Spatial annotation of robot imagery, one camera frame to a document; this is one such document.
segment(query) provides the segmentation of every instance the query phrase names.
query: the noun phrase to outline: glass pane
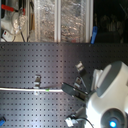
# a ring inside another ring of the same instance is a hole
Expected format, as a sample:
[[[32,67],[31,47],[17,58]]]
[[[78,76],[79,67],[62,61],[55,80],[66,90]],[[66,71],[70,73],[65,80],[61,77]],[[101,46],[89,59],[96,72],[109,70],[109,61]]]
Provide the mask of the glass pane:
[[[55,0],[35,0],[35,39],[37,42],[54,41]]]
[[[62,0],[62,42],[83,42],[85,0]]]

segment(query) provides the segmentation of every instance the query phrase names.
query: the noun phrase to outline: gray pegboard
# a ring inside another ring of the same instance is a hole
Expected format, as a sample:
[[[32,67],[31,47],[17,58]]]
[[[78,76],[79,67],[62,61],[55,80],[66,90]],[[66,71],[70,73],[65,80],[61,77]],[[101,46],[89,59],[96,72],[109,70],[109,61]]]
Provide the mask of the gray pegboard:
[[[128,64],[127,44],[1,43],[0,48],[0,87],[33,88],[36,74],[42,88],[73,85],[79,61],[90,76],[117,60]],[[0,91],[0,116],[7,119],[3,128],[67,128],[64,119],[82,105],[65,93]]]

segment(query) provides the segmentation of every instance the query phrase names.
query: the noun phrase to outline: robot eye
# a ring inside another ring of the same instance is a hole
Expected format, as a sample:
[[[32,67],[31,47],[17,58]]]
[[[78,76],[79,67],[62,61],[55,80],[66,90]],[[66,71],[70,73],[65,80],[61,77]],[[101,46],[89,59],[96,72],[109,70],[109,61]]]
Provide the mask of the robot eye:
[[[116,122],[115,121],[111,121],[109,125],[111,128],[116,128]]]

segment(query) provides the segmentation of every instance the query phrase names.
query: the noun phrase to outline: wire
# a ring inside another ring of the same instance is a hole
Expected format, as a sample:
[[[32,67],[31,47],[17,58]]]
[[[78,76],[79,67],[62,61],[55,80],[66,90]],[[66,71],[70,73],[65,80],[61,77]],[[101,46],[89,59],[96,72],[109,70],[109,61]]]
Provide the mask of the wire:
[[[5,42],[8,42],[7,40],[5,40],[3,37],[1,37],[1,39],[3,39]]]
[[[16,36],[14,36],[14,39],[13,39],[13,41],[12,41],[12,42],[14,42],[14,41],[15,41],[15,39],[16,39]]]
[[[21,36],[22,36],[22,39],[23,39],[23,41],[25,42],[25,39],[24,39],[24,36],[23,36],[23,33],[22,33],[22,31],[21,31]]]
[[[25,92],[32,92],[32,91],[39,91],[39,92],[63,92],[61,89],[19,89],[19,88],[0,88],[0,91],[25,91]]]
[[[92,126],[92,128],[94,128],[93,125],[92,125],[92,123],[88,119],[86,119],[86,118],[81,117],[81,118],[78,118],[76,120],[77,121],[86,120]]]

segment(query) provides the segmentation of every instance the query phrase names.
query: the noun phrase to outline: blue object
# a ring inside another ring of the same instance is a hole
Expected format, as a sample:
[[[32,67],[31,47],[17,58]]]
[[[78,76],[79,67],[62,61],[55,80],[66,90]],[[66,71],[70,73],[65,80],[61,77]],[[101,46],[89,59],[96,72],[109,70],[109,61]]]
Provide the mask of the blue object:
[[[110,125],[111,128],[116,128],[117,124],[116,124],[115,121],[111,121],[109,125]]]
[[[0,126],[2,126],[4,123],[5,123],[5,119],[2,118],[2,119],[0,120]]]
[[[92,32],[91,44],[94,44],[94,43],[95,43],[95,39],[96,39],[96,36],[97,36],[97,32],[98,32],[98,27],[97,27],[97,26],[94,26],[94,27],[93,27],[93,32]]]

